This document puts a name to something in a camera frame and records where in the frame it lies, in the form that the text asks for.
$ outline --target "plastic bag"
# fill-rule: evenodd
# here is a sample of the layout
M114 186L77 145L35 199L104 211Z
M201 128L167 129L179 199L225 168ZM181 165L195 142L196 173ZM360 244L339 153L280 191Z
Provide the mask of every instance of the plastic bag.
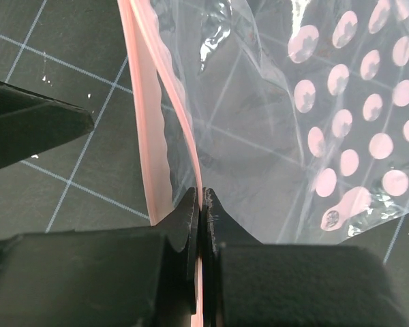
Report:
M130 4L164 86L171 200L202 181L264 243L409 211L409 0Z

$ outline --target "ziplock bag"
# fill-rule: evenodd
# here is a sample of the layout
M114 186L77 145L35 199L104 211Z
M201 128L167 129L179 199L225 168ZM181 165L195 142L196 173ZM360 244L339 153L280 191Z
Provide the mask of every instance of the ziplock bag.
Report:
M153 223L202 184L264 243L409 211L409 0L119 6Z

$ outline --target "table surface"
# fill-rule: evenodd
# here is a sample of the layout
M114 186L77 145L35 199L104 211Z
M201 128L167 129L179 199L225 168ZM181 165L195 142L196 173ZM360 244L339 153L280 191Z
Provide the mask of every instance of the table surface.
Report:
M88 136L0 170L0 238L149 225L116 1L0 0L0 80L95 121ZM347 243L384 259L409 316L409 215Z

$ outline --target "black pointed object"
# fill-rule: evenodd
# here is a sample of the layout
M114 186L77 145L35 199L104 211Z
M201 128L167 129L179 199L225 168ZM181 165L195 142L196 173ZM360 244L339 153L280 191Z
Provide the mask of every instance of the black pointed object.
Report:
M93 128L91 115L82 108L0 82L0 169Z

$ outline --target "clear plastic film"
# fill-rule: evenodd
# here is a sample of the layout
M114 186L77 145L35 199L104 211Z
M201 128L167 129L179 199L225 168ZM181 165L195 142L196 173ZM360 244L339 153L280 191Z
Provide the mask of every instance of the clear plastic film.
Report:
M409 211L409 0L152 0L204 187L265 243ZM194 180L162 92L173 198Z

